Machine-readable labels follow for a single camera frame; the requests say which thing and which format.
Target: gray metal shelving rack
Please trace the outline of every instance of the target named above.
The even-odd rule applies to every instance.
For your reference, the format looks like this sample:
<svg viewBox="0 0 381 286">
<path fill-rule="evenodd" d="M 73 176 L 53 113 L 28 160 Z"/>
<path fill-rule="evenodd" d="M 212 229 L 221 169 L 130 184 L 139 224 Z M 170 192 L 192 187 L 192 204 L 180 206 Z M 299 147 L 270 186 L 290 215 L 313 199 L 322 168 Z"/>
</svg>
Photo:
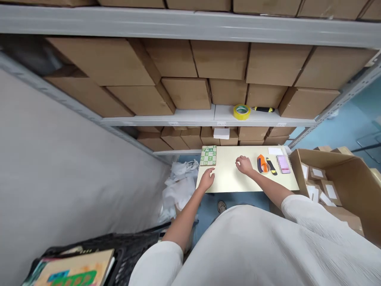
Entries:
<svg viewBox="0 0 381 286">
<path fill-rule="evenodd" d="M 381 48 L 380 31 L 381 23 L 357 21 L 160 9 L 0 5 L 0 33 L 5 34 L 144 37 Z M 173 116 L 102 118 L 1 52 L 0 67 L 109 132 L 169 163 L 171 157 L 168 155 L 192 154 L 198 151 L 152 152 L 131 136 L 119 131 L 116 126 L 306 127 L 289 145 L 294 147 L 330 114 L 381 76 L 381 57 L 378 59 L 375 59 L 373 66 L 361 77 L 344 87 L 342 93 L 316 120 L 282 118 L 273 113 L 253 116 L 242 122 L 232 119 L 223 106 L 213 106 L 211 111 L 177 110 Z"/>
</svg>

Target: table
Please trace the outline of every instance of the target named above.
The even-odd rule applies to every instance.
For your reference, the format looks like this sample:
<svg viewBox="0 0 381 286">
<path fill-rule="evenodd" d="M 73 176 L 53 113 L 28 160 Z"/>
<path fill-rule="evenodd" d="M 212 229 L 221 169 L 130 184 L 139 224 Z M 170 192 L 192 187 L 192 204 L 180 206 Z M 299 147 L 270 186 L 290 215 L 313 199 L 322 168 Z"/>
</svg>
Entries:
<svg viewBox="0 0 381 286">
<path fill-rule="evenodd" d="M 283 154 L 288 158 L 284 146 L 217 146 L 216 166 L 214 183 L 206 191 L 207 193 L 228 193 L 228 192 L 244 192 L 244 191 L 262 191 L 256 182 L 248 176 L 238 171 L 235 166 L 235 160 L 240 155 L 250 159 L 254 170 L 257 168 L 257 157 L 262 154 L 265 158 L 270 158 L 278 175 L 274 176 L 271 172 L 265 174 L 267 178 L 281 184 L 290 191 L 298 191 L 299 186 L 296 182 L 294 172 L 291 168 L 290 174 L 282 174 L 279 170 L 279 165 L 276 155 L 270 155 L 269 147 L 280 148 Z M 210 166 L 200 166 L 198 170 L 197 187 L 200 183 L 202 174 Z"/>
</svg>

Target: shoe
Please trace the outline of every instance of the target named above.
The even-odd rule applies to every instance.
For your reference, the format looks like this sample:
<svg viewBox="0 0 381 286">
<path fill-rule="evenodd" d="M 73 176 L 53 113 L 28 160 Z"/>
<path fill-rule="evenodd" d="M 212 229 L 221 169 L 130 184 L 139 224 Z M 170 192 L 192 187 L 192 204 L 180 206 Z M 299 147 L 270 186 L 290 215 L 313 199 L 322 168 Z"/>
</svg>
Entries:
<svg viewBox="0 0 381 286">
<path fill-rule="evenodd" d="M 218 209 L 218 212 L 220 214 L 223 213 L 225 210 L 227 210 L 225 202 L 224 201 L 219 201 L 218 204 L 217 204 L 217 209 Z"/>
</svg>

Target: person's left hand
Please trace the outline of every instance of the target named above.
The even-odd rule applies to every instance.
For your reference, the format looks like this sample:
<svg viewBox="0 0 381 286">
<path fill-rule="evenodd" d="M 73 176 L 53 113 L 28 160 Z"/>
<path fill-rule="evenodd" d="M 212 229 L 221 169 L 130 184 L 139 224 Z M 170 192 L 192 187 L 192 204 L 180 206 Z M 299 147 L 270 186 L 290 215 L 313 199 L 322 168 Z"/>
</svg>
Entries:
<svg viewBox="0 0 381 286">
<path fill-rule="evenodd" d="M 214 168 L 209 168 L 204 172 L 197 189 L 205 193 L 210 188 L 214 182 L 214 174 L 210 175 L 213 170 Z"/>
</svg>

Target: book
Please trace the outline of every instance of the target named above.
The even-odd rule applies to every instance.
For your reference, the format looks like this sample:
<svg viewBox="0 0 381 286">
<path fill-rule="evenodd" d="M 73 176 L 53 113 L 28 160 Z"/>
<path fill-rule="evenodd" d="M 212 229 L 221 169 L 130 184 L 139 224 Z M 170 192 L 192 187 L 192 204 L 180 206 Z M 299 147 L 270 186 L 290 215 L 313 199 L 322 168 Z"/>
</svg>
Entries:
<svg viewBox="0 0 381 286">
<path fill-rule="evenodd" d="M 48 262 L 35 286 L 103 286 L 114 250 Z"/>
</svg>

